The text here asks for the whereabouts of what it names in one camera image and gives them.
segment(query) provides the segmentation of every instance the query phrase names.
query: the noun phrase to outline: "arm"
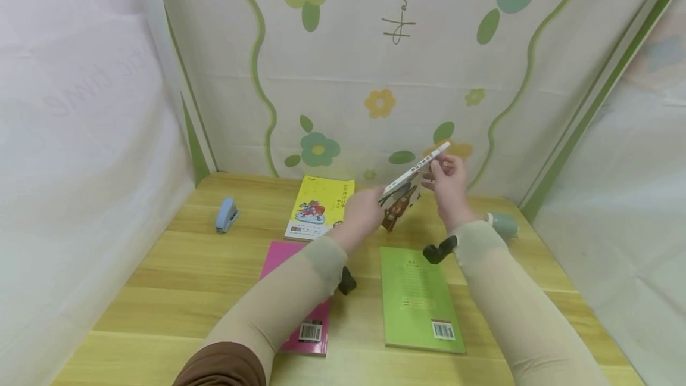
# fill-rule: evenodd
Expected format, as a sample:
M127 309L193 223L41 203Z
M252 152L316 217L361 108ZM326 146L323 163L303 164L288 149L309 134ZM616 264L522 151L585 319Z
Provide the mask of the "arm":
M576 331L510 255L491 225L478 220L466 202L461 159L453 167L432 164L428 184L439 215L457 237L454 252L469 292L484 315L519 386L607 385L600 367Z
M268 384L279 347L317 305L333 295L348 255L381 223L378 199L382 191L383 187L372 188L353 195L340 227L257 282L220 319L174 384ZM240 369L236 369L237 359L247 363L238 363Z

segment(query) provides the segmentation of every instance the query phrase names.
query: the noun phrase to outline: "small book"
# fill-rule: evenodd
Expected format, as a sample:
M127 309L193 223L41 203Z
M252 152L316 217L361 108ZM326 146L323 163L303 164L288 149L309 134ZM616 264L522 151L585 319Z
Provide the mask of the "small book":
M465 353L441 267L421 251L380 249L386 345Z
M423 180L422 175L429 171L429 162L449 146L450 142L443 143L429 155L422 158L414 167L403 173L400 178L385 187L382 198L379 200L379 204L383 209L382 226L385 229L393 231L393 227L398 222L398 219L419 199L421 182Z
M343 223L348 197L355 181L305 176L284 234L290 240L312 241Z
M304 243L272 241L262 267L260 279L267 276L290 256L303 249L304 246ZM329 301L326 300L316 306L296 331L293 331L279 351L325 356L326 342L329 339Z

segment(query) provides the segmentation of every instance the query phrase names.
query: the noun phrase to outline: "person's left hand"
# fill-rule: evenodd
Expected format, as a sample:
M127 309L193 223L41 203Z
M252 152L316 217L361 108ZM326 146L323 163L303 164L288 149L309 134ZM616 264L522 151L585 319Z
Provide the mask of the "person's left hand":
M346 202L343 223L326 233L348 254L382 223L383 210L379 206L379 198L383 188L376 186L353 194Z

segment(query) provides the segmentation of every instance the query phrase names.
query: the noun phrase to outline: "stapler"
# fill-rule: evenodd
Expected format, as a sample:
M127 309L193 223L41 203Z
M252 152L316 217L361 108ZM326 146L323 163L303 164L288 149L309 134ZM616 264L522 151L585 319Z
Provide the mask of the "stapler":
M217 223L215 228L217 232L227 232L231 225L235 222L238 217L238 209L233 201L233 197L229 197L222 202L222 206L219 209L219 214L217 215Z

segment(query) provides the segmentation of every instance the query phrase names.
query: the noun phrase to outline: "green book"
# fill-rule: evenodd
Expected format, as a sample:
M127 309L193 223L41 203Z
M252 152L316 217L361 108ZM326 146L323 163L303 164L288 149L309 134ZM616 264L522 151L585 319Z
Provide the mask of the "green book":
M386 345L465 353L441 267L421 251L382 247Z

